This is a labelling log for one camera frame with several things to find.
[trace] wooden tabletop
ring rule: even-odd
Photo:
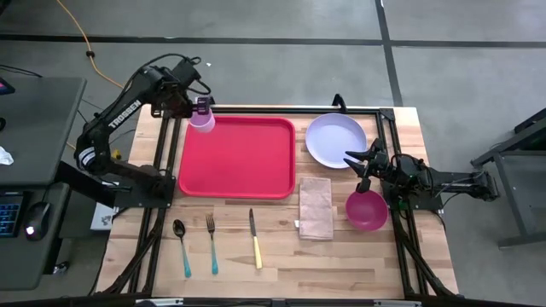
[[[413,107],[394,108],[402,152],[427,162],[417,111]],[[135,165],[153,163],[160,120],[152,119],[149,106],[142,108],[131,150]],[[318,115],[278,114],[296,128],[296,189],[285,200],[227,200],[187,197],[178,189],[167,211],[161,241],[155,297],[235,297],[235,298],[402,298],[391,219],[375,232],[353,228],[346,219],[345,201],[358,182],[350,169],[333,170],[319,165],[305,148],[305,129]],[[366,131],[368,144],[377,137],[375,118],[352,116]],[[174,166],[178,173],[187,128],[183,128]],[[390,136],[388,126],[386,134]],[[389,153],[392,142],[387,138]],[[165,151],[163,165],[166,163]],[[327,177],[332,180],[334,240],[300,240],[293,221],[299,219],[299,179]],[[379,182],[372,189],[380,192]],[[254,210],[258,240],[264,262],[262,270],[254,265],[253,240],[248,210]],[[133,256],[142,218],[142,209],[130,209],[113,223],[97,291],[110,286]],[[211,272],[211,241],[205,215],[212,213],[216,223],[215,242],[219,274]],[[186,225],[184,245],[192,277],[183,273],[182,249],[172,233],[172,222]],[[421,252],[441,281],[457,293],[450,252],[442,224],[432,213],[415,212]],[[139,288],[143,284],[148,259],[145,258]],[[417,290],[415,266],[408,262]]]

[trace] concrete floor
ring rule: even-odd
[[[161,5],[151,0],[65,0],[65,4],[92,35],[381,39],[373,0],[164,0]],[[391,39],[546,40],[542,0],[383,0],[383,4]],[[0,32],[78,34],[55,1],[43,0],[13,1],[0,16]],[[119,92],[93,72],[82,43],[3,41],[1,46],[0,63],[44,76],[87,78],[84,98],[100,107]],[[393,105],[381,46],[94,43],[93,48],[102,70],[119,82],[156,55],[199,55],[211,64],[198,69],[218,103],[327,105],[340,92],[351,105]],[[403,103],[417,107],[430,164],[439,170],[470,171],[470,159],[509,137],[515,125],[545,106],[546,49],[393,48],[392,52]],[[86,104],[80,110],[87,117],[95,111]],[[485,122],[485,117],[495,120]],[[76,119],[71,142],[82,123]],[[119,133],[135,124],[128,122]],[[131,138],[122,138],[115,147],[127,155]],[[65,159],[71,160],[69,151]],[[459,196],[446,213],[461,294],[546,304],[542,287],[546,244],[503,252],[497,248],[498,240],[517,233],[503,197],[484,203]],[[75,266],[82,264],[82,269],[57,281],[44,280],[47,285],[24,298],[87,294],[103,240],[79,241],[79,246],[96,246],[92,249],[99,252],[72,252]],[[1,299],[19,299],[22,294],[2,293]]]

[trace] blue spoon handle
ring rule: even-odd
[[[212,273],[218,274],[218,263],[216,262],[216,248],[214,248],[214,240],[212,242]]]
[[[189,278],[191,277],[191,268],[189,267],[188,255],[186,255],[186,247],[184,247],[183,243],[182,243],[182,254],[184,257],[184,275],[186,275],[186,278]]]

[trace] lavender plate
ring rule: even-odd
[[[345,151],[363,152],[366,150],[366,134],[362,127],[352,118],[328,113],[311,122],[305,133],[307,150],[318,163],[335,169],[349,167],[343,158]]]

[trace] pink cup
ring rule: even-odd
[[[347,218],[353,226],[366,231],[374,231],[385,225],[389,210],[383,196],[368,191],[353,192],[345,204]]]
[[[214,120],[212,110],[209,109],[208,114],[205,115],[199,115],[197,112],[194,112],[191,119],[189,119],[189,124],[197,131],[207,133],[211,132],[212,128],[214,128],[214,125],[216,124],[216,121]]]

